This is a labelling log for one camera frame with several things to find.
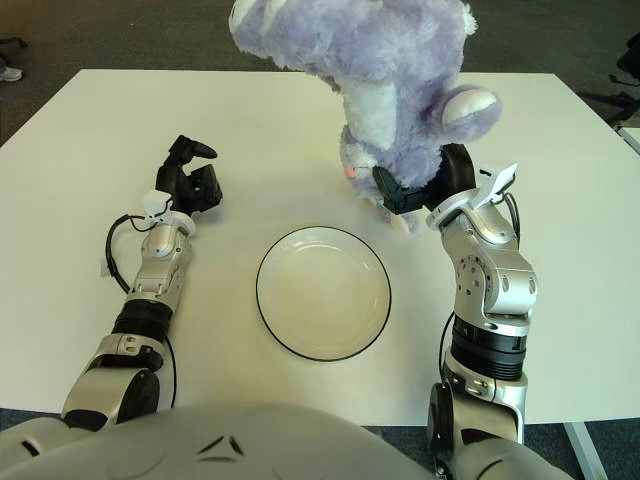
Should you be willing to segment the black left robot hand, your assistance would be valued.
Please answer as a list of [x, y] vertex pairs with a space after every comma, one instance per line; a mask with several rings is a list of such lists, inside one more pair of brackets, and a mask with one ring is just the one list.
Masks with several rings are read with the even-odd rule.
[[172, 211], [191, 216], [216, 207], [223, 198], [214, 167], [204, 165], [186, 174], [184, 166], [194, 157], [215, 159], [216, 151], [198, 141], [179, 135], [169, 149], [169, 155], [158, 169], [155, 189], [171, 196]]

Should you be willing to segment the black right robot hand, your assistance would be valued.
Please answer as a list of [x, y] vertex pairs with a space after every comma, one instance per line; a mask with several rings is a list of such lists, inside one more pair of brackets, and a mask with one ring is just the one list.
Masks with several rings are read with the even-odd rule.
[[476, 187], [471, 157], [462, 144], [448, 144], [441, 149], [441, 164], [423, 187], [402, 187], [385, 168], [373, 168], [373, 178], [383, 197], [383, 206], [400, 215], [426, 207], [435, 207], [460, 192]]

